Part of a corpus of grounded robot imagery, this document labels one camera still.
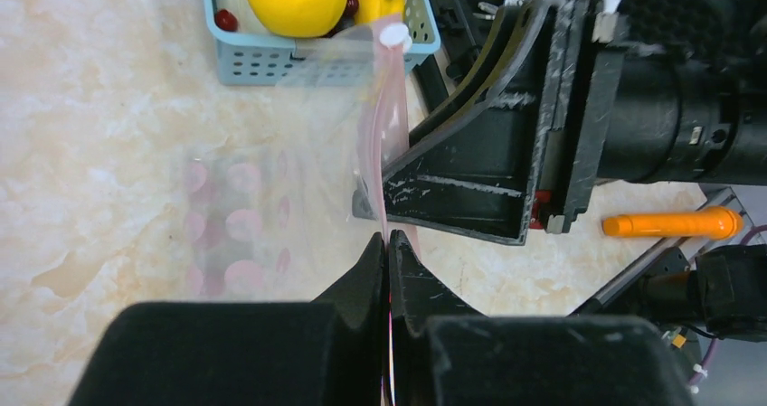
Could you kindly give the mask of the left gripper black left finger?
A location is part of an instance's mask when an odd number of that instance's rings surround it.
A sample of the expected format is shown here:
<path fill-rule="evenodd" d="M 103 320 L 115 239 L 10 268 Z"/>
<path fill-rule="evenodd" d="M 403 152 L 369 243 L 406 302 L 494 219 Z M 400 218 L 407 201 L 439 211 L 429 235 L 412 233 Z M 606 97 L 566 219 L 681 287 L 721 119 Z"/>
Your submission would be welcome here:
<path fill-rule="evenodd" d="M 72 405 L 377 405 L 384 239 L 313 300 L 145 302 L 108 326 Z"/>

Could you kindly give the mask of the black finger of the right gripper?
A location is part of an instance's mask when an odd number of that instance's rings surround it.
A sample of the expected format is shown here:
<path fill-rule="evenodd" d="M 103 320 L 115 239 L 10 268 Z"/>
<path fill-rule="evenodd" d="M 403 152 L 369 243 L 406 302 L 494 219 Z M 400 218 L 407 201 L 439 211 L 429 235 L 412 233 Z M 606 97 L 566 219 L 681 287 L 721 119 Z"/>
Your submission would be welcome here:
<path fill-rule="evenodd" d="M 597 0 L 501 9 L 469 73 L 383 167 L 386 218 L 507 246 L 534 227 L 568 232 L 600 161 L 588 101 L 599 11 Z"/>

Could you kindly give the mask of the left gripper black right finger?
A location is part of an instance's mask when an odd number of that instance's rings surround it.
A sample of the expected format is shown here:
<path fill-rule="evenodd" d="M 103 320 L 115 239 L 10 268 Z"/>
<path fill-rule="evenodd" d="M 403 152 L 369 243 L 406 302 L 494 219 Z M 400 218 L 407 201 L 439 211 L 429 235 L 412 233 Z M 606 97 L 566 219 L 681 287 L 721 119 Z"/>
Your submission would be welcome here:
<path fill-rule="evenodd" d="M 635 316 L 485 316 L 389 240 L 398 405 L 690 405 L 658 330 Z"/>

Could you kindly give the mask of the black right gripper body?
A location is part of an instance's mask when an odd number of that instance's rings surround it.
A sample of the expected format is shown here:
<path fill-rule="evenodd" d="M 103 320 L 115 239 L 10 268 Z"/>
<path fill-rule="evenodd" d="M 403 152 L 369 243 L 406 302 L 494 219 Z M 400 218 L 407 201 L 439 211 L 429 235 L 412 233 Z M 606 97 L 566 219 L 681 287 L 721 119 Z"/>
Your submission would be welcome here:
<path fill-rule="evenodd" d="M 621 0 L 622 67 L 598 175 L 766 182 L 766 0 Z"/>

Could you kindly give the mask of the clear zip bag pink dots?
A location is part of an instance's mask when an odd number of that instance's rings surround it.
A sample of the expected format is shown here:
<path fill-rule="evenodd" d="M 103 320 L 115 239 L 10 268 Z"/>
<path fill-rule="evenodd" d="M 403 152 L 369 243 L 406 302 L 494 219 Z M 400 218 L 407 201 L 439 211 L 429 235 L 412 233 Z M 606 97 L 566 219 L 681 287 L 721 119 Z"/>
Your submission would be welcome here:
<path fill-rule="evenodd" d="M 185 298 L 308 301 L 387 236 L 383 169 L 407 147 L 411 47 L 396 16 L 351 27 L 275 86 L 272 141 L 185 152 Z"/>

